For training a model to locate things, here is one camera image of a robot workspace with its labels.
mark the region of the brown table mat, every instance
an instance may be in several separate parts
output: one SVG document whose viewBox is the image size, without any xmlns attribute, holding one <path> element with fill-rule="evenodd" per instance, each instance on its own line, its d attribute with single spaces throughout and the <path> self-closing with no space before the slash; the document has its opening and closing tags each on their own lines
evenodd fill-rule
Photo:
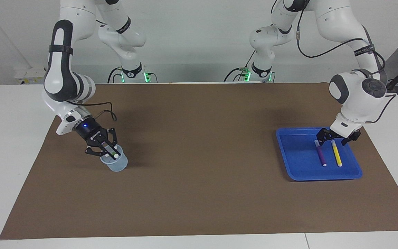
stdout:
<svg viewBox="0 0 398 249">
<path fill-rule="evenodd" d="M 286 174 L 275 131 L 329 126 L 326 83 L 97 88 L 129 165 L 111 172 L 55 119 L 0 239 L 398 230 L 398 186 L 366 132 L 350 144 L 361 179 Z"/>
</svg>

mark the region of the blue plastic tray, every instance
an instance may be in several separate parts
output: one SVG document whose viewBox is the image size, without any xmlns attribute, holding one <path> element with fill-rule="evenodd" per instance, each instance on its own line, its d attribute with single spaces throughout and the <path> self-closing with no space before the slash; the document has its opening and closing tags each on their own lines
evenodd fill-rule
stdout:
<svg viewBox="0 0 398 249">
<path fill-rule="evenodd" d="M 348 180 L 362 177 L 362 170 L 349 145 L 342 146 L 336 139 L 342 167 L 338 167 L 331 142 L 322 151 L 327 167 L 321 165 L 317 154 L 316 134 L 319 128 L 281 128 L 276 132 L 288 175 L 296 181 Z"/>
</svg>

